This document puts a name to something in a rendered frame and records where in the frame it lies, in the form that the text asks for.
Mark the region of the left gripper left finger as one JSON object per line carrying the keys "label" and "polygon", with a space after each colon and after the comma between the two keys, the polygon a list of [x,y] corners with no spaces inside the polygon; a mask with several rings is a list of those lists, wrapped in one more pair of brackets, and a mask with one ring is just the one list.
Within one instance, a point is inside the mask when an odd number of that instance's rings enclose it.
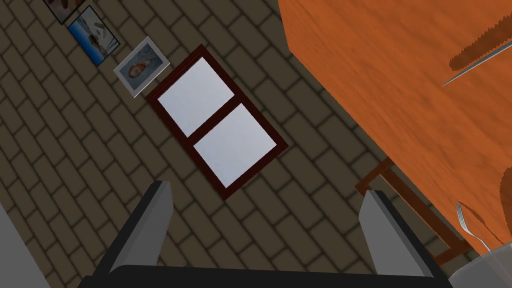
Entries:
{"label": "left gripper left finger", "polygon": [[129,215],[92,275],[108,275],[124,265],[156,265],[172,215],[171,185],[168,181],[155,180]]}

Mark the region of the dark red framed window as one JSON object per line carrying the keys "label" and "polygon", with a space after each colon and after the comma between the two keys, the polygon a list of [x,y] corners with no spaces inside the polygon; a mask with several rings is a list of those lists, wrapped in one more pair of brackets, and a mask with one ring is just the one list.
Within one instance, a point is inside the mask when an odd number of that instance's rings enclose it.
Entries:
{"label": "dark red framed window", "polygon": [[223,200],[289,147],[204,45],[146,101]]}

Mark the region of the dark framed brown picture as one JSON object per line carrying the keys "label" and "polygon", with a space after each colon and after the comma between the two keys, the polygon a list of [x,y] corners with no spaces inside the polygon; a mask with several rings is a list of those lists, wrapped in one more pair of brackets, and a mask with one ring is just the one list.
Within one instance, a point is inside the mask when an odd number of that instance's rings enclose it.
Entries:
{"label": "dark framed brown picture", "polygon": [[63,25],[86,0],[43,0],[59,24]]}

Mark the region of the grey framed portrait picture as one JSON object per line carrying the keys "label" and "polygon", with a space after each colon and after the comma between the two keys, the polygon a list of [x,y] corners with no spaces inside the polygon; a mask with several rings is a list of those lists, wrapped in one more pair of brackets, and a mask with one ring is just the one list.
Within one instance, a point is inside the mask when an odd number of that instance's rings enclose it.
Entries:
{"label": "grey framed portrait picture", "polygon": [[146,37],[113,70],[133,98],[137,97],[170,64],[150,37]]}

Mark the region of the blue seascape picture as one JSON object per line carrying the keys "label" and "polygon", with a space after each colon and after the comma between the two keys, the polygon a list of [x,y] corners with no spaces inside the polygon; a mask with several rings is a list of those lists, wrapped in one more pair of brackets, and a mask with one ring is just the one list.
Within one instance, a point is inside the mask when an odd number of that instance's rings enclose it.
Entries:
{"label": "blue seascape picture", "polygon": [[95,66],[120,45],[91,5],[68,26],[68,30]]}

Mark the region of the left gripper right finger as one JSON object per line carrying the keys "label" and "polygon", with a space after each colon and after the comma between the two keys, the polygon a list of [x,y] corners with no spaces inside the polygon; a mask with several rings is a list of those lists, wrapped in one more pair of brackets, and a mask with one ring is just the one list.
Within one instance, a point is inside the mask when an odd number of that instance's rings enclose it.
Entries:
{"label": "left gripper right finger", "polygon": [[379,275],[435,276],[430,254],[382,191],[365,192],[358,218]]}

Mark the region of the clear glass bowl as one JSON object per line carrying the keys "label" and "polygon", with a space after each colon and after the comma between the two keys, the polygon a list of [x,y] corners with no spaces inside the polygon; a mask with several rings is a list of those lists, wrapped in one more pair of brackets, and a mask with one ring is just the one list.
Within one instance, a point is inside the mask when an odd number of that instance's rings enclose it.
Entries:
{"label": "clear glass bowl", "polygon": [[453,288],[512,288],[512,242],[456,270],[449,282]]}

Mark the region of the orange wooden table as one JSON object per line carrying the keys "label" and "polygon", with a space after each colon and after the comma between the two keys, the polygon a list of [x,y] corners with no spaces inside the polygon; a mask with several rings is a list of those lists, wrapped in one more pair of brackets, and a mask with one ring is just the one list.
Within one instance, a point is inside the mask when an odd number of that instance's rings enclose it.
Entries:
{"label": "orange wooden table", "polygon": [[512,49],[449,60],[512,0],[278,0],[287,45],[479,253],[512,242]]}

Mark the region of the silver fork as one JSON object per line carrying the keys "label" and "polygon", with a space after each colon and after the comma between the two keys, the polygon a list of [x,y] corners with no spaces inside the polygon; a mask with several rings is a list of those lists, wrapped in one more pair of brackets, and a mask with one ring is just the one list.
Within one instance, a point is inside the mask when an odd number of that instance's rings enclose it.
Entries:
{"label": "silver fork", "polygon": [[457,218],[459,220],[459,224],[461,226],[461,228],[466,232],[468,233],[469,235],[471,235],[472,237],[476,238],[478,241],[480,241],[483,246],[490,252],[491,249],[490,247],[479,237],[477,237],[475,234],[473,234],[469,228],[468,228],[468,225],[467,225],[467,222],[465,220],[465,217],[464,217],[464,213],[463,213],[463,210],[462,210],[462,205],[460,202],[457,202],[456,203],[456,212],[457,212]]}

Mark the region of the silver knife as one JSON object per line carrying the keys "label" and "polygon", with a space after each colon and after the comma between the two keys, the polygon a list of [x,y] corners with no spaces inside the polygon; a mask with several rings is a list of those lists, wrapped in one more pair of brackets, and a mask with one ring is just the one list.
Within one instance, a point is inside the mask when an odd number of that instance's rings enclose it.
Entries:
{"label": "silver knife", "polygon": [[455,79],[463,76],[464,74],[468,73],[469,71],[471,71],[472,69],[474,69],[475,67],[483,64],[484,62],[488,61],[489,59],[495,57],[496,55],[504,52],[506,49],[512,47],[512,40],[509,41],[508,43],[504,44],[504,45],[501,45],[500,47],[498,47],[496,50],[492,51],[491,53],[489,53],[488,55],[484,56],[482,59],[479,59],[477,60],[475,63],[469,65],[467,68],[463,69],[460,73],[458,73],[457,75],[455,75],[454,77],[452,77],[450,80],[448,80],[447,82],[445,82],[442,86],[446,86],[447,84],[451,83],[452,81],[454,81]]}

